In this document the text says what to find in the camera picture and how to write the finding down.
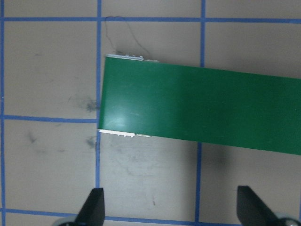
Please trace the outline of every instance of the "tiled floor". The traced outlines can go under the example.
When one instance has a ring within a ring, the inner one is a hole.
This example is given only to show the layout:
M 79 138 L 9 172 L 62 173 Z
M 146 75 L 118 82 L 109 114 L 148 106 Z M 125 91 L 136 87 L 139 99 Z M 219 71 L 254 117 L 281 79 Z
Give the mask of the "tiled floor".
M 239 224 L 238 185 L 301 217 L 301 156 L 97 132 L 104 56 L 301 78 L 298 0 L 1 0 L 2 226 L 105 192 L 107 226 Z

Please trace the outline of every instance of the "thin wire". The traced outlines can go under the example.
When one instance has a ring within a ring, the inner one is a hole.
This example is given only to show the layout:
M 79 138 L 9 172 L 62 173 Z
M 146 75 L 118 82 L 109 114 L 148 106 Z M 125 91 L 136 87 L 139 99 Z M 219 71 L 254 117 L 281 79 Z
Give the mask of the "thin wire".
M 138 41 L 138 39 L 135 37 L 134 32 L 133 32 L 133 30 L 132 30 L 130 24 L 128 23 L 128 21 L 126 21 L 126 19 L 125 19 L 124 17 L 122 17 L 122 16 L 107 16 L 107 17 L 105 18 L 105 20 L 104 20 L 105 37 L 109 40 L 111 47 L 116 51 L 116 53 L 121 53 L 121 54 L 123 54 L 122 52 L 118 51 L 118 50 L 114 47 L 114 44 L 113 44 L 113 42 L 112 42 L 112 39 L 108 36 L 108 26 L 107 26 L 107 19 L 108 19 L 108 18 L 121 18 L 121 19 L 123 19 L 123 21 L 126 23 L 128 29 L 129 29 L 129 31 L 130 31 L 130 33 L 131 33 L 133 39 L 134 39 L 135 42 L 137 43 L 137 45 L 138 45 L 140 48 L 142 48 L 142 49 L 148 54 L 148 56 L 149 56 L 150 59 L 152 59 L 151 53 L 150 53 L 145 47 L 143 47 L 143 45 L 141 45 L 141 43 L 140 43 L 140 42 Z

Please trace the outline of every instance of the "grid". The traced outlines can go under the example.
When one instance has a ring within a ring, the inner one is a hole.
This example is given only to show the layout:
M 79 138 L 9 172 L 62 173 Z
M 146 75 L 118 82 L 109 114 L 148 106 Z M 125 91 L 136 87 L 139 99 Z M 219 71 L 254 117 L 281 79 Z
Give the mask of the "grid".
M 96 84 L 96 105 L 100 106 L 100 93 L 101 93 L 101 43 L 102 43 L 102 24 L 101 22 L 117 22 L 117 21 L 127 21 L 127 22 L 193 22 L 199 23 L 201 27 L 200 35 L 200 67 L 205 67 L 205 36 L 206 36 L 206 24 L 207 23 L 278 23 L 278 24 L 301 24 L 300 19 L 281 19 L 281 18 L 212 18 L 206 17 L 206 0 L 201 1 L 201 16 L 200 17 L 103 17 L 102 16 L 102 1 L 97 1 L 97 17 L 5 17 L 4 7 L 5 2 L 1 0 L 0 2 L 1 11 L 0 11 L 0 125 L 1 125 L 1 188 L 2 188 L 2 226 L 6 225 L 6 213 L 21 213 L 21 214 L 30 214 L 30 215 L 42 215 L 42 216 L 55 216 L 55 217 L 66 217 L 72 214 L 70 213 L 61 213 L 61 212 L 44 212 L 44 211 L 32 211 L 32 210 L 16 210 L 16 209 L 7 209 L 6 208 L 6 187 L 5 187 L 5 143 L 4 143 L 4 122 L 6 120 L 22 120 L 22 121 L 43 121 L 43 122 L 59 122 L 59 123 L 98 123 L 99 110 L 97 110 L 95 119 L 68 119 L 68 118 L 51 118 L 51 117 L 33 117 L 33 116 L 20 116 L 20 115 L 7 115 L 4 111 L 4 102 L 5 102 L 5 81 L 4 81 L 4 28 L 5 23 L 8 21 L 85 21 L 85 22 L 97 22 L 97 45 L 96 45 L 96 75 L 95 75 L 95 84 Z M 96 133 L 96 153 L 95 153 L 95 187 L 100 187 L 100 140 L 101 134 Z M 155 224 L 172 224 L 172 225 L 188 225 L 188 226 L 214 226 L 214 225 L 223 225 L 223 224 L 214 224 L 214 223 L 202 223 L 199 221 L 200 213 L 200 193 L 201 193 L 201 161 L 202 160 L 202 144 L 198 143 L 198 154 L 197 154 L 197 178 L 196 178 L 196 205 L 195 205 L 195 219 L 192 222 L 188 221 L 175 221 L 175 220 L 163 220 L 163 219 L 143 219 L 143 218 L 122 218 L 122 217 L 106 217 L 106 220 L 113 221 L 126 221 L 126 222 L 139 222 L 139 223 L 155 223 Z

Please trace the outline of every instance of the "green surface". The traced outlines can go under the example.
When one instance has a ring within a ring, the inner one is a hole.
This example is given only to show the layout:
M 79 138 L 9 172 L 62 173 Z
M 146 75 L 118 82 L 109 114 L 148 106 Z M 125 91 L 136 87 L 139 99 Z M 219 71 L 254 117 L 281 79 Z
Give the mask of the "green surface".
M 99 128 L 301 154 L 301 80 L 107 57 Z

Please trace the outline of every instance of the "green rectangular panel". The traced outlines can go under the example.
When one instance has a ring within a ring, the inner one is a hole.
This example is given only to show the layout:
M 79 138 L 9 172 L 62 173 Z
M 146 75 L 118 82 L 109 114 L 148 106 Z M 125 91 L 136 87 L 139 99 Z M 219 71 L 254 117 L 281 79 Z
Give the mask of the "green rectangular panel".
M 301 154 L 301 80 L 107 57 L 99 129 Z

